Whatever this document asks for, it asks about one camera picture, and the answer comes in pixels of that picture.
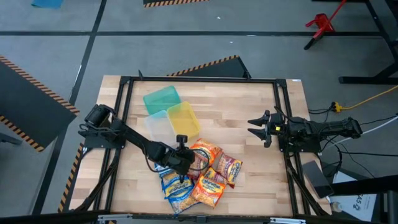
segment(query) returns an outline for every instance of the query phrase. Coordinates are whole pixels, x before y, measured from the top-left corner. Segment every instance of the yellow plastic container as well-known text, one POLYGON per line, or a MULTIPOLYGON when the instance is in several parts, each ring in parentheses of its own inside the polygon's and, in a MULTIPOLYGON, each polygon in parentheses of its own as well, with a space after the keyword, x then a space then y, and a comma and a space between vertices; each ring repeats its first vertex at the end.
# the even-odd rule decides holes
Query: yellow plastic container
POLYGON ((167 115, 176 134, 184 134, 188 139, 199 134, 199 122, 188 102, 170 107, 167 109, 167 115))

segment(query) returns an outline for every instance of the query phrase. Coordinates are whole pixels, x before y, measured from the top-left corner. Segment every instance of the plastic container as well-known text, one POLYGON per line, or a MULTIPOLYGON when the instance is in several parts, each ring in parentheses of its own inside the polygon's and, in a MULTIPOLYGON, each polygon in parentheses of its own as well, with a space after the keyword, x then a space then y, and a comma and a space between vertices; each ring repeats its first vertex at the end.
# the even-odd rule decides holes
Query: plastic container
POLYGON ((199 122, 188 102, 170 107, 167 109, 167 115, 175 134, 184 134, 189 139, 199 134, 199 122))
POLYGON ((144 122, 153 141, 161 141, 169 146, 177 145, 176 134, 165 110, 146 117, 144 122))
POLYGON ((181 103, 180 96, 174 86, 168 86, 156 92, 144 96, 145 107, 149 114, 155 114, 162 110, 181 103))

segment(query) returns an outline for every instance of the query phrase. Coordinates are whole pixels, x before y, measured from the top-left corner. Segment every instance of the striped caution tape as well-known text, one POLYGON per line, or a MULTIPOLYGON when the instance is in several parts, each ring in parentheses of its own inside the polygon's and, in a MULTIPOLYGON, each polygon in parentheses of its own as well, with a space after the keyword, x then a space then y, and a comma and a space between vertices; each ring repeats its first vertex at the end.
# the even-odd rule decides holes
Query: striped caution tape
POLYGON ((171 0, 171 1, 158 1, 144 4, 144 7, 157 7, 157 6, 171 6, 176 4, 186 4, 192 2, 204 2, 209 0, 171 0))
POLYGON ((39 82, 38 80, 36 80, 32 76, 30 76, 27 72, 23 71, 23 69, 19 68, 17 65, 14 65, 12 62, 10 62, 8 59, 6 59, 2 55, 0 55, 0 62, 4 63, 9 68, 13 69, 16 73, 18 73, 20 76, 25 78, 31 84, 35 85, 38 89, 42 90, 49 97, 53 98, 55 101, 60 103, 63 107, 70 110, 70 112, 72 112, 76 116, 79 115, 80 111, 78 109, 76 109, 75 106, 71 105, 67 100, 64 100, 61 96, 54 93, 52 90, 50 90, 45 85, 43 85, 41 82, 39 82))
POLYGON ((238 55, 234 55, 234 56, 229 56, 229 57, 226 57, 226 58, 218 59, 218 60, 215 60, 213 62, 204 63, 203 65, 199 65, 199 66, 196 66, 196 67, 193 67, 193 68, 188 68, 188 69, 185 69, 185 70, 181 70, 179 72, 174 72, 174 73, 168 74, 166 76, 168 76, 168 77, 176 77, 176 76, 188 73, 188 72, 192 72, 194 70, 198 70, 198 69, 201 69, 201 68, 209 67, 211 65, 216 65, 218 63, 225 62, 225 61, 228 61, 228 60, 231 60, 231 59, 234 59, 234 58, 239 58, 239 56, 238 55))
POLYGON ((15 124, 10 122, 7 118, 5 118, 3 115, 0 115, 0 122, 4 123, 11 131, 16 133, 19 137, 21 137, 24 141, 26 141, 28 144, 30 144, 37 152, 41 152, 44 150, 44 147, 39 145, 37 142, 35 142, 33 139, 31 139, 25 132, 23 132, 21 129, 19 129, 15 124))
POLYGON ((72 169, 70 170, 70 174, 69 174, 69 177, 67 180, 67 185, 65 186, 65 190, 63 191, 63 194, 61 197, 60 205, 58 206, 58 213, 62 213, 65 209, 65 203, 66 203, 68 195, 70 193, 70 186, 71 186, 74 178, 77 176, 76 170, 77 170, 78 164, 80 162, 80 158, 83 155, 83 148, 84 148, 84 144, 80 143, 79 148, 77 149, 75 160, 73 161, 73 164, 72 164, 72 169))

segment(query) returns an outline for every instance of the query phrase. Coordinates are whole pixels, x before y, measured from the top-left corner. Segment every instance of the wooden table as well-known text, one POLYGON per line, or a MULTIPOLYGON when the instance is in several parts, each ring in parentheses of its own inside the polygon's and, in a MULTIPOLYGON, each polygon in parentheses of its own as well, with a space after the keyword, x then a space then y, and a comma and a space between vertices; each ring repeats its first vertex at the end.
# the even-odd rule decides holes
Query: wooden table
MULTIPOLYGON (((104 76, 97 104, 114 106, 119 80, 120 76, 104 76)), ((287 80, 287 84, 293 115, 309 119, 301 81, 287 80)), ((127 120, 131 128, 150 138, 144 124, 148 113, 142 97, 169 85, 175 86, 182 101, 192 105, 201 125, 200 134, 191 139, 188 145, 198 138, 204 138, 222 147, 228 155, 243 161, 235 189, 227 187, 215 209, 199 204, 183 214, 292 216, 285 164, 277 139, 273 138, 271 147, 266 149, 260 139, 247 131, 247 128, 256 128, 248 124, 248 119, 259 118, 266 109, 275 113, 272 85, 134 82, 127 120)), ((103 154, 103 149, 95 149, 81 161, 69 209, 79 206, 97 184, 103 154)), ((310 153, 301 153, 301 158, 303 163, 317 160, 310 153)), ((306 184, 314 198, 317 198, 308 181, 306 184)), ((104 207, 107 188, 106 185, 100 208, 104 207)), ((297 187, 295 192, 302 212, 302 200, 297 187)), ((330 213, 328 202, 325 199, 318 201, 330 213)), ((141 150, 130 143, 121 153, 111 211, 173 213, 168 201, 164 200, 158 174, 148 169, 141 150)))

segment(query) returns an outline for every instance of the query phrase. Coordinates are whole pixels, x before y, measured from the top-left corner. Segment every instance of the gray floor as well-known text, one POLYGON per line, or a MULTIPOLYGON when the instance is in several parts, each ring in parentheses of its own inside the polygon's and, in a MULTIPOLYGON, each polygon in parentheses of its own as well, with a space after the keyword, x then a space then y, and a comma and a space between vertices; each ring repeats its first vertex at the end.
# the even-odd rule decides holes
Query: gray floor
MULTIPOLYGON (((396 22, 383 1, 373 1, 380 20, 392 39, 396 22)), ((59 10, 38 9, 30 1, 0 0, 0 31, 5 30, 83 30, 93 27, 100 1, 65 1, 59 10)), ((304 24, 319 12, 331 14, 337 3, 288 0, 211 0, 195 4, 144 9, 140 1, 108 1, 100 31, 308 31, 304 24)), ((364 4, 347 4, 333 21, 338 31, 375 31, 376 26, 364 4)), ((77 134, 96 101, 103 75, 163 76, 184 68, 207 63, 229 55, 240 55, 253 77, 298 78, 303 81, 307 103, 318 109, 338 101, 352 105, 380 93, 390 86, 341 85, 342 75, 372 76, 392 61, 386 43, 379 37, 324 37, 310 51, 302 48, 308 37, 228 37, 228 36, 139 36, 97 37, 76 102, 81 115, 70 125, 60 159, 45 201, 44 213, 57 211, 60 196, 82 138, 77 134)), ((68 98, 88 37, 15 37, 0 36, 0 54, 68 98)), ((330 114, 329 120, 352 116, 360 122, 392 116, 398 112, 398 91, 382 96, 355 110, 330 114)), ((324 115, 312 116, 323 121, 324 115)), ((364 130, 377 126, 364 127, 364 130)), ((397 154, 398 143, 393 123, 356 141, 346 142, 350 151, 397 154)), ((3 125, 0 131, 9 133, 3 125)), ((38 154, 25 144, 1 145, 1 217, 31 212, 39 183, 47 167, 51 147, 38 154)), ((396 159, 354 157, 376 177, 396 174, 396 159)), ((335 162, 334 149, 322 156, 335 162)), ((343 168, 361 175, 369 174, 343 158, 343 168)))

